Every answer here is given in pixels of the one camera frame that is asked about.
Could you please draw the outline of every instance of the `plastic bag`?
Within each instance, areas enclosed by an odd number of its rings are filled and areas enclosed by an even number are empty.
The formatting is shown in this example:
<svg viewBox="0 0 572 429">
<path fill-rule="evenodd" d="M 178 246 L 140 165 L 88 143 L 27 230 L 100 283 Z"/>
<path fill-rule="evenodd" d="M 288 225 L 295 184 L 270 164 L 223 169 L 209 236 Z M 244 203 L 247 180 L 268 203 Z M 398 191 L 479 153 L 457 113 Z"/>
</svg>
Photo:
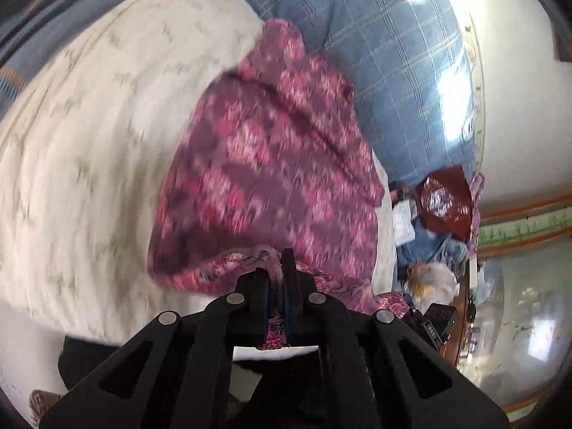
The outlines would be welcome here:
<svg viewBox="0 0 572 429">
<path fill-rule="evenodd" d="M 417 187 L 423 226 L 438 234 L 453 234 L 468 242 L 473 221 L 473 198 L 460 166 L 429 174 Z"/>
<path fill-rule="evenodd" d="M 459 295 L 459 284 L 444 263 L 427 263 L 411 269 L 403 290 L 411 295 L 415 307 L 425 314 L 431 303 L 448 305 L 453 302 Z"/>
</svg>

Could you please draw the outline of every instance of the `white mattress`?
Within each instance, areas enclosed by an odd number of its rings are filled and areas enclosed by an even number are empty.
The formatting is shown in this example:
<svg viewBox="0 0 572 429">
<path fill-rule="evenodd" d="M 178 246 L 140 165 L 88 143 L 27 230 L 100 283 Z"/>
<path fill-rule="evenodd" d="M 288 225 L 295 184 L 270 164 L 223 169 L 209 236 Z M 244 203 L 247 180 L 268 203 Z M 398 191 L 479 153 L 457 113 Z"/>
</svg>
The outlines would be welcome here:
<svg viewBox="0 0 572 429">
<path fill-rule="evenodd" d="M 244 0 L 127 0 L 38 74 L 0 124 L 0 296 L 58 331 L 108 344 L 162 311 L 205 308 L 210 297 L 147 275 L 149 236 L 196 102 L 261 28 Z M 389 208 L 388 218 L 378 212 L 386 221 L 374 274 L 385 290 L 395 262 Z"/>
</svg>

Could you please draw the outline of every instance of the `blue pillow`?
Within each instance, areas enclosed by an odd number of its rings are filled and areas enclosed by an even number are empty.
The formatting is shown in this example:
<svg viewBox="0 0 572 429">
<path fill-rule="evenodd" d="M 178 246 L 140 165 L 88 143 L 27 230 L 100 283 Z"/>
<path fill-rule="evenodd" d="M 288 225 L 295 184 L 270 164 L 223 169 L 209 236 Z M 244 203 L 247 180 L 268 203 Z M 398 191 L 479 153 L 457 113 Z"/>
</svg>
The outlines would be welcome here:
<svg viewBox="0 0 572 429">
<path fill-rule="evenodd" d="M 474 163 L 473 88 L 449 0 L 247 0 L 284 18 L 354 82 L 361 132 L 390 181 Z"/>
</svg>

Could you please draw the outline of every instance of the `metal screw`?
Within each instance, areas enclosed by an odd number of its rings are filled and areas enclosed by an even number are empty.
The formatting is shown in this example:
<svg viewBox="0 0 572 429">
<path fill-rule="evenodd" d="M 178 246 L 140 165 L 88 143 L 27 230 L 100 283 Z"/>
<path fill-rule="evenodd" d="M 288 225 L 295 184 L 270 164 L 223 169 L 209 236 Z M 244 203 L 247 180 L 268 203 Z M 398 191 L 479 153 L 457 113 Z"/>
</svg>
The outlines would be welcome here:
<svg viewBox="0 0 572 429">
<path fill-rule="evenodd" d="M 244 301 L 244 295 L 234 292 L 227 295 L 227 302 L 231 305 L 240 305 Z"/>
<path fill-rule="evenodd" d="M 325 295 L 320 292 L 313 292 L 308 295 L 308 300 L 310 303 L 314 303 L 314 305 L 321 305 L 325 302 Z"/>
<path fill-rule="evenodd" d="M 164 313 L 161 313 L 161 316 L 159 316 L 159 322 L 165 326 L 173 324 L 176 320 L 177 315 L 172 311 L 165 311 Z"/>
<path fill-rule="evenodd" d="M 389 324 L 395 319 L 395 315 L 388 309 L 381 309 L 375 314 L 375 318 L 384 324 Z"/>
</svg>

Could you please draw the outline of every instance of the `pink floral blanket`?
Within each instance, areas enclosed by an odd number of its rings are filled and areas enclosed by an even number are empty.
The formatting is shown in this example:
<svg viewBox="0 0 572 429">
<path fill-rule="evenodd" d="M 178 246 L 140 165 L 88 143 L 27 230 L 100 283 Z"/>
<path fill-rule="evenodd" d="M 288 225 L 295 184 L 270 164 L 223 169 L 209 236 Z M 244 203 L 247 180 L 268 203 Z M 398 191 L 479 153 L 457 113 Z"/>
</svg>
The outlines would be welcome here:
<svg viewBox="0 0 572 429">
<path fill-rule="evenodd" d="M 296 27 L 267 21 L 255 48 L 213 82 L 182 137 L 148 253 L 161 284 L 224 295 L 256 267 L 271 276 L 267 348 L 283 346 L 282 249 L 318 290 L 371 314 L 408 306 L 374 296 L 374 208 L 381 186 L 361 136 L 353 89 L 324 57 L 306 53 Z"/>
</svg>

